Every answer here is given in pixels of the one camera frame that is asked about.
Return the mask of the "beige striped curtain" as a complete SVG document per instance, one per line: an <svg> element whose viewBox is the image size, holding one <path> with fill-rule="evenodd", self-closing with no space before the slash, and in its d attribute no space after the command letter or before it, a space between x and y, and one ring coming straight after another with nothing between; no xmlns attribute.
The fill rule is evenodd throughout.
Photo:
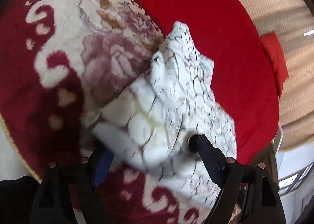
<svg viewBox="0 0 314 224"><path fill-rule="evenodd" d="M280 99L281 150L313 142L313 15L303 0L240 0L259 35L275 32L288 79Z"/></svg>

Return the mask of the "floral maroon cream blanket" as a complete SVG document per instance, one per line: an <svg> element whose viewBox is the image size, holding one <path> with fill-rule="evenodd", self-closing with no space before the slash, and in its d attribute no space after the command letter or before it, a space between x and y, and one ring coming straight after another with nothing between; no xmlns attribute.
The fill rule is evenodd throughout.
<svg viewBox="0 0 314 224"><path fill-rule="evenodd" d="M180 200L127 166L93 186L79 163L81 117L149 73L162 35L136 0L11 0L1 15L1 121L42 175L1 189L5 223L76 223L68 185L82 183L89 223L205 223L207 208Z"/></svg>

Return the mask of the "red pillow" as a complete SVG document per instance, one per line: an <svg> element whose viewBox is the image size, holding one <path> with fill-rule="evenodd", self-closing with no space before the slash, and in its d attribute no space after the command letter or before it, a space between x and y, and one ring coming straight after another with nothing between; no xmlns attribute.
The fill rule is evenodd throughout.
<svg viewBox="0 0 314 224"><path fill-rule="evenodd" d="M263 50L268 57L276 81L277 94L280 99L283 85L288 79L288 69L279 39L274 31L260 37Z"/></svg>

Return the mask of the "red blanket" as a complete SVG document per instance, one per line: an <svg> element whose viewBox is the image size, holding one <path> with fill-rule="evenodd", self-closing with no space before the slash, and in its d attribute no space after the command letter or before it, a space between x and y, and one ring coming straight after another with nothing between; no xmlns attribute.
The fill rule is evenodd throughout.
<svg viewBox="0 0 314 224"><path fill-rule="evenodd" d="M189 27L201 54L214 62L211 88L234 119L237 159L248 164L273 139L279 101L271 63L239 0L138 0L163 34Z"/></svg>

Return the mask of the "white crackle-pattern shirt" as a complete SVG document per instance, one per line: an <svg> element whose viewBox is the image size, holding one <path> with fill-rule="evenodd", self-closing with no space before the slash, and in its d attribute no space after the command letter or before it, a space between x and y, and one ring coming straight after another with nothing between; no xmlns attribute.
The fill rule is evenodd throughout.
<svg viewBox="0 0 314 224"><path fill-rule="evenodd" d="M234 120L211 89L213 68L188 26L175 22L150 69L101 109L93 127L119 159L206 208L213 207L220 190L188 151L189 137L203 134L225 156L237 155Z"/></svg>

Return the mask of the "grey white cabinet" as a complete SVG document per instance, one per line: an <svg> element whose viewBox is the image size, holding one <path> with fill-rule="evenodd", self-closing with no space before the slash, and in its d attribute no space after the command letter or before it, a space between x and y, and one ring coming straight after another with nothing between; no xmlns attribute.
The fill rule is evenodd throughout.
<svg viewBox="0 0 314 224"><path fill-rule="evenodd" d="M297 190L313 171L313 163L278 182L279 195L283 196Z"/></svg>

